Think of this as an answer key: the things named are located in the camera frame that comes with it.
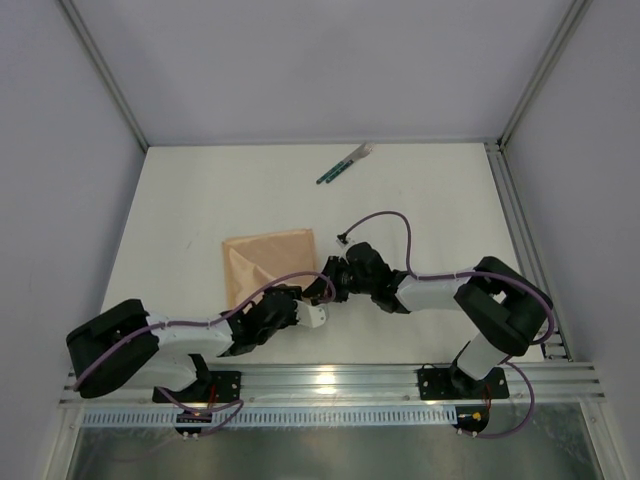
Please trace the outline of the peach satin napkin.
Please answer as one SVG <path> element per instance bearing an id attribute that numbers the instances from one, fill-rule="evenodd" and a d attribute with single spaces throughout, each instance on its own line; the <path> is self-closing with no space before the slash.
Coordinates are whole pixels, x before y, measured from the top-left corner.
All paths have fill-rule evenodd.
<path id="1" fill-rule="evenodd" d="M 222 258 L 229 308 L 276 278 L 317 270 L 312 229 L 228 238 L 222 242 Z"/>

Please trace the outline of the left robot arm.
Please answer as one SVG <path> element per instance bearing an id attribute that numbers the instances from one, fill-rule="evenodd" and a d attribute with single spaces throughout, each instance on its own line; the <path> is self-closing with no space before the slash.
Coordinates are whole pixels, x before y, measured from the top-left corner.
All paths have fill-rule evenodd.
<path id="1" fill-rule="evenodd" d="M 182 391 L 204 377 L 205 358 L 245 355 L 298 323 L 303 288 L 280 284 L 217 319 L 170 318 L 128 299 L 72 330 L 66 344 L 84 399 L 136 387 Z"/>

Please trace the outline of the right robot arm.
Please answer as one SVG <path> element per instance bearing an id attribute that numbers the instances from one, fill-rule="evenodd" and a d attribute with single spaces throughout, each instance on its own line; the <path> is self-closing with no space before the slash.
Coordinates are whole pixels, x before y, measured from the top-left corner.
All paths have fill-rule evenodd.
<path id="1" fill-rule="evenodd" d="M 487 378 L 505 360 L 523 356 L 544 322 L 552 300 L 496 257 L 485 256 L 470 271 L 416 275 L 391 268 L 369 243 L 356 243 L 328 258 L 302 297 L 318 304 L 367 295 L 381 310 L 411 314 L 427 309 L 466 314 L 478 330 L 447 370 L 445 385 L 458 398 L 487 391 Z"/>

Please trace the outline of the left controller board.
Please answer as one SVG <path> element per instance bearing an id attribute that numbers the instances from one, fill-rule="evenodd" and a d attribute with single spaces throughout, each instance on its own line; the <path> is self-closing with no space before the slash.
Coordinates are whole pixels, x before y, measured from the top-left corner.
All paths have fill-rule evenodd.
<path id="1" fill-rule="evenodd" d="M 212 415 L 184 410 L 176 417 L 176 432 L 184 439 L 198 439 L 207 427 L 212 426 Z"/>

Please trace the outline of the controller board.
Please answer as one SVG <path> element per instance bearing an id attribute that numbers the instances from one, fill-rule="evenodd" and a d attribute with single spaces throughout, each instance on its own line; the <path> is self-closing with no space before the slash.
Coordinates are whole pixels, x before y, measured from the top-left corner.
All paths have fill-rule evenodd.
<path id="1" fill-rule="evenodd" d="M 458 436 L 479 438 L 489 420 L 490 414 L 486 409 L 460 407 L 456 409 L 453 428 Z"/>
<path id="2" fill-rule="evenodd" d="M 176 417 L 176 432 L 184 439 L 198 439 L 207 427 L 212 426 L 212 415 L 184 410 Z"/>

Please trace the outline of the right controller board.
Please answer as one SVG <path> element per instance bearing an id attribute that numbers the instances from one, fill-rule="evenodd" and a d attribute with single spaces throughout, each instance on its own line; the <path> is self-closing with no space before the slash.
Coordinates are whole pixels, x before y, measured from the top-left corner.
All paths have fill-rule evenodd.
<path id="1" fill-rule="evenodd" d="M 490 414 L 486 409 L 460 407 L 456 409 L 453 428 L 458 436 L 479 438 L 489 420 Z"/>

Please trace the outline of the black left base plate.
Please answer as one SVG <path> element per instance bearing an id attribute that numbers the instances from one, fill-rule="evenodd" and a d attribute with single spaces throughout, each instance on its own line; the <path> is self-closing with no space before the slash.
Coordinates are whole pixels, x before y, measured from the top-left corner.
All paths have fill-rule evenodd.
<path id="1" fill-rule="evenodd" d="M 196 379 L 180 390 L 166 392 L 176 401 L 187 403 L 222 404 L 240 398 L 242 374 L 240 371 L 211 371 L 205 369 Z"/>

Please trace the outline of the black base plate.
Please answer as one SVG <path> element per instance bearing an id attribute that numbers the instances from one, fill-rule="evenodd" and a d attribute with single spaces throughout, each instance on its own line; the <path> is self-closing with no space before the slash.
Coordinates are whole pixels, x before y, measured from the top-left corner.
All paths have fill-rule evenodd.
<path id="1" fill-rule="evenodd" d="M 474 380 L 454 366 L 421 368 L 416 371 L 421 400 L 508 399 L 505 372 L 495 367 L 481 380 Z"/>
<path id="2" fill-rule="evenodd" d="M 196 379 L 180 390 L 166 392 L 176 401 L 187 403 L 222 404 L 240 398 L 242 374 L 240 371 L 211 371 L 205 369 Z"/>

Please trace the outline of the green handled knife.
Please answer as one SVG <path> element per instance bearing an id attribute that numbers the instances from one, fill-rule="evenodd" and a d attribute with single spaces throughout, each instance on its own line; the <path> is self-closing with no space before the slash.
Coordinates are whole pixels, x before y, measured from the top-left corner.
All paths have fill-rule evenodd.
<path id="1" fill-rule="evenodd" d="M 346 169 L 348 169 L 351 165 L 353 165 L 356 161 L 360 160 L 363 157 L 362 151 L 355 151 L 351 153 L 349 156 L 338 162 L 331 169 L 321 175 L 317 180 L 316 184 L 320 185 L 322 183 L 331 183 L 335 180 L 340 174 L 342 174 Z"/>

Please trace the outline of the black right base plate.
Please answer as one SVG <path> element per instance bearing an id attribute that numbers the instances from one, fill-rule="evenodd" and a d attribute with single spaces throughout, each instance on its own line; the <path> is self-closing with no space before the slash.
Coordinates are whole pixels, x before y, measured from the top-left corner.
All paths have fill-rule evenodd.
<path id="1" fill-rule="evenodd" d="M 421 400 L 508 399 L 505 372 L 495 367 L 481 380 L 474 380 L 454 366 L 421 368 L 416 371 Z"/>

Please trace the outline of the right side frame rail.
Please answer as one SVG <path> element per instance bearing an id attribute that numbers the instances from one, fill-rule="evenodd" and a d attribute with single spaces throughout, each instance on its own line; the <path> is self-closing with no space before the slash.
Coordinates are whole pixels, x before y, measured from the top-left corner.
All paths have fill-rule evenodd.
<path id="1" fill-rule="evenodd" d="M 573 357 L 560 322 L 562 316 L 560 303 L 551 288 L 548 275 L 544 271 L 524 204 L 507 164 L 507 157 L 498 141 L 486 143 L 485 152 L 521 275 L 544 291 L 553 301 L 555 325 L 553 332 L 542 343 L 543 357 L 552 362 L 572 362 Z"/>

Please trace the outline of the aluminium frame rail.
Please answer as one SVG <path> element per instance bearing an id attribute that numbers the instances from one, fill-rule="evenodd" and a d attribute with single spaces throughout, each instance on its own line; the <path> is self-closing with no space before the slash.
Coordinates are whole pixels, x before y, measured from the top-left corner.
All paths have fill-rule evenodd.
<path id="1" fill-rule="evenodd" d="M 510 397 L 482 400 L 421 400 L 416 371 L 434 365 L 216 365 L 213 371 L 240 371 L 240 398 L 256 405 L 357 405 L 419 402 L 471 404 L 595 401 L 605 398 L 589 363 L 538 362 L 502 365 Z"/>

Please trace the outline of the right back frame post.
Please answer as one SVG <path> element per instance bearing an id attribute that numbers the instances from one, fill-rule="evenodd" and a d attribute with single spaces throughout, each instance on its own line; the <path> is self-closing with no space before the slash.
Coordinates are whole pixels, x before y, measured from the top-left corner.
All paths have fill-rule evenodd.
<path id="1" fill-rule="evenodd" d="M 592 0 L 573 0 L 569 3 L 497 141 L 501 149 L 505 149 L 514 138 L 592 3 Z"/>

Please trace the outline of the frame post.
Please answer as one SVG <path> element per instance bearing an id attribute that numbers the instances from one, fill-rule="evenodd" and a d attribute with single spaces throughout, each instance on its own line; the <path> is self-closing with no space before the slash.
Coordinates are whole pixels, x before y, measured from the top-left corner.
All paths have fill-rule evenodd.
<path id="1" fill-rule="evenodd" d="M 573 0 L 569 3 L 497 141 L 501 149 L 505 149 L 514 138 L 592 3 L 592 0 Z"/>
<path id="2" fill-rule="evenodd" d="M 94 69 L 116 110 L 125 122 L 129 132 L 136 140 L 140 149 L 146 153 L 150 147 L 150 143 L 80 10 L 72 0 L 56 0 L 55 4 L 78 41 L 85 57 Z"/>

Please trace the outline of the left back frame post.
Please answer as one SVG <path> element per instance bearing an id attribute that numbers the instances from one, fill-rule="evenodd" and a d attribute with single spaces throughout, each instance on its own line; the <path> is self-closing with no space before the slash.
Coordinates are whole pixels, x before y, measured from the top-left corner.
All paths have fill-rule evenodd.
<path id="1" fill-rule="evenodd" d="M 80 10 L 72 0 L 56 0 L 55 4 L 78 41 L 85 57 L 94 69 L 116 110 L 125 122 L 129 132 L 136 140 L 140 149 L 146 153 L 150 147 L 150 143 Z"/>

